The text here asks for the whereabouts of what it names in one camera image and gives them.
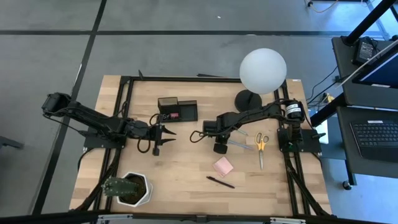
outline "white globe lamp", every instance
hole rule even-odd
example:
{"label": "white globe lamp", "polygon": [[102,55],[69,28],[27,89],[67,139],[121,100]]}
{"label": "white globe lamp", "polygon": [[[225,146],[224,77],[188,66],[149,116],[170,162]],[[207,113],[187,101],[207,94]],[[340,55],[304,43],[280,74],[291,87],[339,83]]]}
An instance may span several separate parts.
{"label": "white globe lamp", "polygon": [[275,50],[257,49],[245,56],[239,69],[242,84],[247,90],[235,98],[238,111],[247,111],[262,106],[259,94],[278,89],[286,79],[286,62]]}

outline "potted plant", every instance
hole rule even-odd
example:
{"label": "potted plant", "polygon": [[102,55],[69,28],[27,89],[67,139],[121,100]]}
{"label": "potted plant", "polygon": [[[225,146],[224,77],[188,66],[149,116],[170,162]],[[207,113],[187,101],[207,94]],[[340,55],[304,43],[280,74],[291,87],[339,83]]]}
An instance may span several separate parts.
{"label": "potted plant", "polygon": [[108,178],[102,188],[106,196],[117,197],[118,203],[137,207],[149,202],[153,186],[145,175],[128,172],[123,178]]}

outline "scissors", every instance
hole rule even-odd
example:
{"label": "scissors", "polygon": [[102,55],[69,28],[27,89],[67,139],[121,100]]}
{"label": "scissors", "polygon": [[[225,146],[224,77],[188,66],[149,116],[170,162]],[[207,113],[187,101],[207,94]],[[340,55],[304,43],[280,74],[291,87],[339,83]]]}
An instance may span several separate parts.
{"label": "scissors", "polygon": [[265,134],[262,134],[261,132],[258,132],[256,134],[256,144],[259,149],[259,157],[260,157],[260,168],[262,170],[263,167],[263,157],[264,157],[264,147],[266,146],[267,142],[269,140],[269,137],[266,136]]}

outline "black pen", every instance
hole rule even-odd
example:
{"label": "black pen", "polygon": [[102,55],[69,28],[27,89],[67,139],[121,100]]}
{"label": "black pen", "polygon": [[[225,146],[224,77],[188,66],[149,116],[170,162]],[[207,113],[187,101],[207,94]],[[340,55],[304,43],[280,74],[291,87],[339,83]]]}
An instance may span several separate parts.
{"label": "black pen", "polygon": [[222,182],[222,181],[216,180],[214,177],[207,176],[206,178],[209,179],[209,180],[212,180],[212,181],[214,181],[214,182],[217,182],[217,183],[219,183],[219,184],[222,184],[222,185],[224,185],[224,186],[227,186],[227,187],[230,187],[230,188],[232,188],[232,189],[235,189],[234,186],[229,185],[229,184],[227,184],[227,183],[224,183],[224,182]]}

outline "lamp base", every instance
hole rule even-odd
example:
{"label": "lamp base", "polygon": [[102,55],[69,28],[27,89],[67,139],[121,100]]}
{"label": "lamp base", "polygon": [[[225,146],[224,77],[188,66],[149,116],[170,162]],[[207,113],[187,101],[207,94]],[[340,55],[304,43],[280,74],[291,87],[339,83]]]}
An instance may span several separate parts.
{"label": "lamp base", "polygon": [[235,107],[239,112],[259,108],[262,106],[260,95],[249,90],[240,91],[235,98]]}

